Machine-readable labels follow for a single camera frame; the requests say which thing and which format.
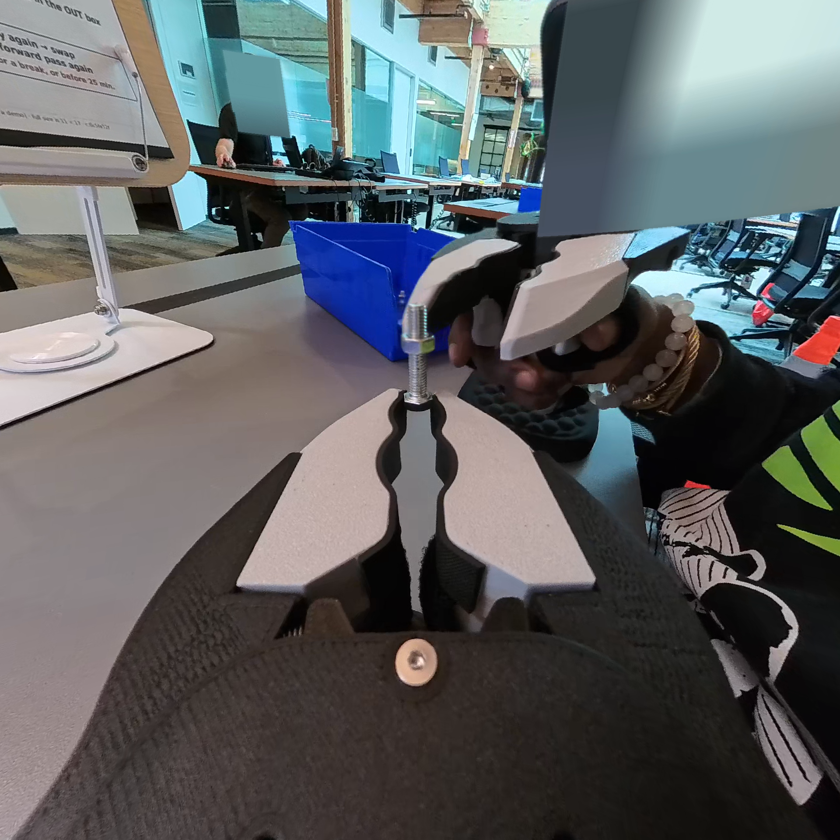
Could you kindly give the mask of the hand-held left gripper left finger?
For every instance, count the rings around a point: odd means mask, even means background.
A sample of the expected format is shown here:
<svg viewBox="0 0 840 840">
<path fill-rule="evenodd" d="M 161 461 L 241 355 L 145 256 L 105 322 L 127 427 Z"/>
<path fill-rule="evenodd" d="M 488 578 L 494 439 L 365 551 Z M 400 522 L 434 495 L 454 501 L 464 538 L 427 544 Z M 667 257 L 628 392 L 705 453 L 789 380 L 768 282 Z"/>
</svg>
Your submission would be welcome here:
<svg viewBox="0 0 840 840">
<path fill-rule="evenodd" d="M 354 409 L 301 452 L 237 579 L 245 592 L 336 599 L 368 621 L 382 599 L 370 563 L 393 541 L 393 482 L 402 468 L 403 392 L 390 389 Z"/>
</svg>

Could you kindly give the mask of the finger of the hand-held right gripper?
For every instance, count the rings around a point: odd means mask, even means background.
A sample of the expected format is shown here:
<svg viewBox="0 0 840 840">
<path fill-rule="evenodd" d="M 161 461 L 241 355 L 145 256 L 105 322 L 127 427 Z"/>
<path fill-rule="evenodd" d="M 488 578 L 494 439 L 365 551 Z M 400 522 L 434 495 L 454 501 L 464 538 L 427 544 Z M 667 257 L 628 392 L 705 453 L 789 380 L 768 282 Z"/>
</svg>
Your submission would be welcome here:
<svg viewBox="0 0 840 840">
<path fill-rule="evenodd" d="M 628 285 L 625 253 L 634 234 L 567 239 L 556 257 L 523 281 L 511 301 L 500 357 L 512 361 L 548 351 L 564 357 L 578 335 L 617 310 Z"/>
<path fill-rule="evenodd" d="M 407 307 L 423 307 L 429 328 L 451 325 L 457 316 L 494 300 L 506 312 L 521 280 L 522 247 L 502 238 L 462 238 L 442 249 L 420 276 Z"/>
</svg>

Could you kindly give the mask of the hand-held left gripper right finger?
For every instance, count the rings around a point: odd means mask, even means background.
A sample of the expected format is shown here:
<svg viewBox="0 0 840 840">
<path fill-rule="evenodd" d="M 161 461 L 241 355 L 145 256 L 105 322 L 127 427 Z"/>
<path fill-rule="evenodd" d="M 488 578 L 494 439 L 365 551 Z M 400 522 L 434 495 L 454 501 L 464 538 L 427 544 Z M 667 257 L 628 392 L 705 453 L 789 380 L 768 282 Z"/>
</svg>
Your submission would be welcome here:
<svg viewBox="0 0 840 840">
<path fill-rule="evenodd" d="M 480 630 L 493 606 L 593 592 L 595 573 L 538 457 L 496 419 L 440 392 L 430 406 L 442 487 L 420 570 L 432 631 Z"/>
</svg>

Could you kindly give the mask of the long steel hex bolt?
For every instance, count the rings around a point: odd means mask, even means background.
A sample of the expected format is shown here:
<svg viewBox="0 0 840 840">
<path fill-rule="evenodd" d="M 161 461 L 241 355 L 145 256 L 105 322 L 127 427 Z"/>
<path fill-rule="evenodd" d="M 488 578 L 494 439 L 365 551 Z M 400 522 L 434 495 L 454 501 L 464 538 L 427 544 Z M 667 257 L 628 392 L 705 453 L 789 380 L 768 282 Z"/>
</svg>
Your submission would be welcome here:
<svg viewBox="0 0 840 840">
<path fill-rule="evenodd" d="M 410 303 L 406 306 L 402 321 L 403 333 L 412 338 L 433 335 L 427 325 L 427 309 L 425 306 L 416 303 Z M 427 387 L 427 357 L 429 354 L 406 355 L 408 386 L 404 393 L 404 402 L 413 410 L 424 409 L 432 399 Z"/>
</svg>

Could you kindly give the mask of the person's right forearm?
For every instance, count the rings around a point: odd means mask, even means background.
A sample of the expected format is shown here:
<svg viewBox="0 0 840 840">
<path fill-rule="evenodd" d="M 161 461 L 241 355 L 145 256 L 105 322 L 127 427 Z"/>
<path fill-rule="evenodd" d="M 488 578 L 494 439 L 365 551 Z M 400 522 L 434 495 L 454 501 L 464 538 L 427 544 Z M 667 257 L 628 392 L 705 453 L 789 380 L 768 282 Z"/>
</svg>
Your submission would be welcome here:
<svg viewBox="0 0 840 840">
<path fill-rule="evenodd" d="M 642 499 L 649 508 L 687 480 L 731 490 L 839 398 L 838 370 L 811 379 L 741 352 L 711 322 L 698 327 L 720 353 L 698 394 L 671 414 L 623 410 L 654 440 L 636 447 Z"/>
</svg>

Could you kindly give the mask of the person's right hand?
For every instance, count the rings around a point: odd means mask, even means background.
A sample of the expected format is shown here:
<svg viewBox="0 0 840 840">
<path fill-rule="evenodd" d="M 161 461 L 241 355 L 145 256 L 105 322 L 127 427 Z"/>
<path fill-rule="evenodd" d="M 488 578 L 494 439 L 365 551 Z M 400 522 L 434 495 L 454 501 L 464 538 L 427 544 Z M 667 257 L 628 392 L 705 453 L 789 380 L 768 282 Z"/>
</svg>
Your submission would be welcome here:
<svg viewBox="0 0 840 840">
<path fill-rule="evenodd" d="M 528 410 L 541 410 L 555 404 L 572 386 L 623 385 L 641 374 L 665 348 L 665 340 L 673 332 L 674 319 L 668 306 L 656 303 L 639 290 L 639 332 L 635 341 L 609 360 L 603 360 L 590 371 L 556 372 L 546 368 L 535 355 L 505 361 L 494 348 L 480 346 L 472 339 L 473 314 L 463 313 L 451 325 L 448 356 L 457 368 L 472 367 L 479 377 L 499 386 L 510 402 Z"/>
</svg>

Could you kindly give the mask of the wood-topped office desk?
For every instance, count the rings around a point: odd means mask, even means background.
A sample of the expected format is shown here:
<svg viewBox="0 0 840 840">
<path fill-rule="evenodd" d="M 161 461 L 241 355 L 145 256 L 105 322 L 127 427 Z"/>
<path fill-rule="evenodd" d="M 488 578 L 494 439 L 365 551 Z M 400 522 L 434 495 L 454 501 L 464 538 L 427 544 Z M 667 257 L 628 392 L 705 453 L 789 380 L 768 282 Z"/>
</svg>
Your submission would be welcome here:
<svg viewBox="0 0 840 840">
<path fill-rule="evenodd" d="M 243 168 L 229 169 L 214 164 L 192 164 L 188 171 L 201 176 L 208 184 L 231 186 L 234 190 L 230 206 L 234 214 L 238 244 L 235 248 L 223 252 L 224 256 L 256 249 L 246 194 L 257 187 L 281 190 L 289 206 L 312 207 L 325 204 L 332 208 L 334 220 L 341 222 L 355 221 L 355 208 L 368 203 L 410 203 L 414 206 L 421 195 L 432 194 L 430 185 L 409 182 L 400 177 L 383 182 L 372 181 L 369 178 L 343 181 L 292 174 L 291 171 L 279 167 L 254 171 Z"/>
<path fill-rule="evenodd" d="M 485 218 L 497 221 L 518 212 L 518 201 L 500 196 L 446 203 L 444 211 L 456 216 Z"/>
</svg>

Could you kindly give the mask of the black honeycomb wrist rest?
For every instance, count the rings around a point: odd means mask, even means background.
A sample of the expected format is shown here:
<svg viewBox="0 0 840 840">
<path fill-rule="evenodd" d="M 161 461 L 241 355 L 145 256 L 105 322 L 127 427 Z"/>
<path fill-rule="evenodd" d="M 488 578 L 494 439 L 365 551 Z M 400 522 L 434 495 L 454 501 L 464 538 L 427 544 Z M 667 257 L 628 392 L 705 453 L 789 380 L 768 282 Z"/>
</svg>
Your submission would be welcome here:
<svg viewBox="0 0 840 840">
<path fill-rule="evenodd" d="M 458 398 L 495 418 L 531 449 L 559 463 L 580 461 L 595 445 L 599 411 L 585 388 L 573 386 L 553 406 L 529 411 L 509 400 L 501 387 L 483 381 L 474 372 L 460 388 Z"/>
</svg>

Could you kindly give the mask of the row of black office chairs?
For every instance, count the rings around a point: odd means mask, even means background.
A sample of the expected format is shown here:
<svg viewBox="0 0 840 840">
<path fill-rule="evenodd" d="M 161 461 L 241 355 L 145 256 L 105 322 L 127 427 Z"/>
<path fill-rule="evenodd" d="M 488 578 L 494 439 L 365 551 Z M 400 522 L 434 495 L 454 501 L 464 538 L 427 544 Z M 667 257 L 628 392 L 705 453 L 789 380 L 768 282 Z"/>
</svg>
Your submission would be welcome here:
<svg viewBox="0 0 840 840">
<path fill-rule="evenodd" d="M 838 207 L 701 224 L 692 230 L 679 268 L 707 278 L 688 289 L 688 299 L 720 291 L 722 310 L 739 299 L 753 309 L 758 293 L 773 283 L 772 319 L 761 328 L 751 319 L 731 339 L 772 341 L 789 356 L 813 335 L 818 318 L 838 313 Z"/>
</svg>

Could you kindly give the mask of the black white patterned pants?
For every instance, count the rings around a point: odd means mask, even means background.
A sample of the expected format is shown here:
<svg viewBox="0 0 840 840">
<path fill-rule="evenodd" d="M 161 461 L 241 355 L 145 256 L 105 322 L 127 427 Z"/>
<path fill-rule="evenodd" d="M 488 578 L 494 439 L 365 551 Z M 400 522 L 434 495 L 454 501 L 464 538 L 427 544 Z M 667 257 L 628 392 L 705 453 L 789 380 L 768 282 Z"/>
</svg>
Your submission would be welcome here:
<svg viewBox="0 0 840 840">
<path fill-rule="evenodd" d="M 734 640 L 726 608 L 764 572 L 754 551 L 742 551 L 726 512 L 722 490 L 672 490 L 658 508 L 658 536 L 667 562 L 699 613 L 731 693 L 747 719 L 752 738 L 795 804 L 838 835 L 838 763 L 825 756 L 784 699 L 750 663 L 744 644 Z"/>
</svg>

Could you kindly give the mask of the white poster stand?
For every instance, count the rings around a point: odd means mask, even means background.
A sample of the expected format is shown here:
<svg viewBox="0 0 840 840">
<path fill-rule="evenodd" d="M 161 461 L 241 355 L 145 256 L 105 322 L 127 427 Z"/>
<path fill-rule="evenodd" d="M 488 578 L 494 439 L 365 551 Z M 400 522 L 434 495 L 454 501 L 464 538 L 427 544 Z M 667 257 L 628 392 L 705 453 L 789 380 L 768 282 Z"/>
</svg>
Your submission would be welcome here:
<svg viewBox="0 0 840 840">
<path fill-rule="evenodd" d="M 96 279 L 92 311 L 1 334 L 1 426 L 204 350 L 214 336 L 120 308 L 98 191 L 76 187 Z"/>
</svg>

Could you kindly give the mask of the instruction poster on tan board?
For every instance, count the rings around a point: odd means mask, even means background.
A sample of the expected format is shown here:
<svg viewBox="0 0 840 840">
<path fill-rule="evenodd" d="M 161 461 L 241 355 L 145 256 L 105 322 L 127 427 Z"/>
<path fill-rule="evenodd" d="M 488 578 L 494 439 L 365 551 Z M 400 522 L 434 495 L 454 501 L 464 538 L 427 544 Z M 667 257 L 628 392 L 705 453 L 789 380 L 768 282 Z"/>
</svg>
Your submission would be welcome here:
<svg viewBox="0 0 840 840">
<path fill-rule="evenodd" d="M 167 187 L 190 161 L 143 2 L 1 2 L 2 185 Z"/>
</svg>

